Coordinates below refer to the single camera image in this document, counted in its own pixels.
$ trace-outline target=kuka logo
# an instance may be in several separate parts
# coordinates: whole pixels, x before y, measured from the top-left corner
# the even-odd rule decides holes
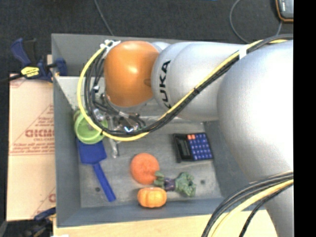
[[[49,129],[29,129],[25,131],[25,136],[29,138],[34,137],[53,137],[54,136],[54,130]]]
[[[162,94],[162,101],[163,101],[163,104],[168,107],[169,109],[171,108],[171,105],[169,103],[169,99],[168,99],[168,96],[167,96],[167,92],[165,91],[165,88],[166,88],[166,85],[165,85],[165,80],[166,80],[166,76],[167,76],[167,68],[168,68],[168,65],[171,61],[166,61],[162,67],[161,67],[161,71],[163,73],[160,74],[159,76],[159,87],[160,87],[160,93]]]

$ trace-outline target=blue handle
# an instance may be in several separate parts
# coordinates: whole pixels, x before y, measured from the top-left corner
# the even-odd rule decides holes
[[[112,191],[112,188],[107,180],[107,178],[105,177],[105,174],[103,172],[103,169],[101,168],[101,165],[99,163],[93,165],[93,169],[95,174],[97,175],[99,182],[102,186],[102,189],[105,193],[105,195],[108,198],[109,202],[112,202],[116,199],[114,192]]]
[[[23,68],[31,64],[31,60],[29,59],[27,53],[24,50],[22,38],[17,39],[11,45],[11,51],[14,57],[17,58],[20,62],[22,62]]]

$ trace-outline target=orange ball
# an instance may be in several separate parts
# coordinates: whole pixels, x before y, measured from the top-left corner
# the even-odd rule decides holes
[[[155,172],[158,170],[158,160],[149,153],[137,154],[130,164],[132,177],[140,184],[152,184],[156,179]]]

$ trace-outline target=cable bundle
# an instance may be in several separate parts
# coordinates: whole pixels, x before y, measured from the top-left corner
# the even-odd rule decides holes
[[[253,182],[248,186],[242,188],[241,190],[233,193],[232,195],[227,197],[213,212],[201,237],[218,237],[220,229],[229,219],[231,219],[236,213],[243,211],[257,201],[260,201],[248,216],[248,219],[246,220],[240,232],[239,237],[243,237],[251,219],[259,210],[259,208],[267,201],[280,194],[282,191],[291,187],[293,183],[294,174],[293,172],[289,172],[282,175],[270,177],[265,180]],[[223,215],[223,213],[225,213],[228,209],[243,200],[244,202],[232,209],[224,218],[219,221],[219,218]]]

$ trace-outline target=cardboard sheet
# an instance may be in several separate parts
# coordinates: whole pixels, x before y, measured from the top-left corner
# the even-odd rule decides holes
[[[56,204],[53,85],[10,83],[6,220],[33,219]]]

